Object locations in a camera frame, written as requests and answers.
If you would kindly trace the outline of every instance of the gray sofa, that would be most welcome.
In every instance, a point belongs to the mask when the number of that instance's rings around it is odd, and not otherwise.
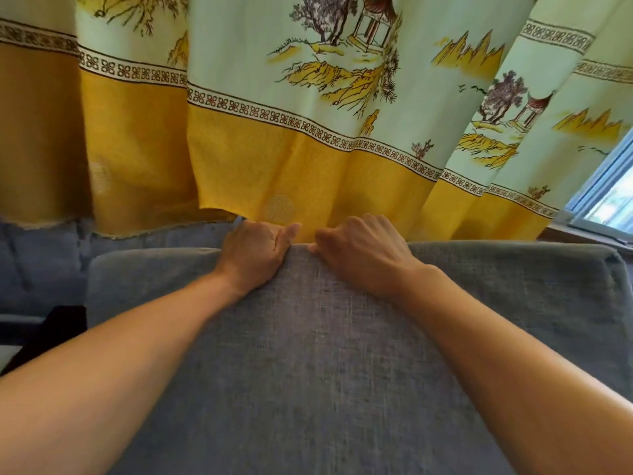
[[[469,241],[411,250],[631,399],[633,300],[613,250]],[[217,256],[145,249],[97,258],[89,326],[185,286]],[[435,346],[299,245],[271,283],[204,329],[111,473],[512,470]]]

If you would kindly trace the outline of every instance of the curtain fold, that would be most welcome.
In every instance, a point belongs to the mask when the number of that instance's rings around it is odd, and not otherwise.
[[[630,129],[633,0],[0,0],[0,216],[534,239]]]

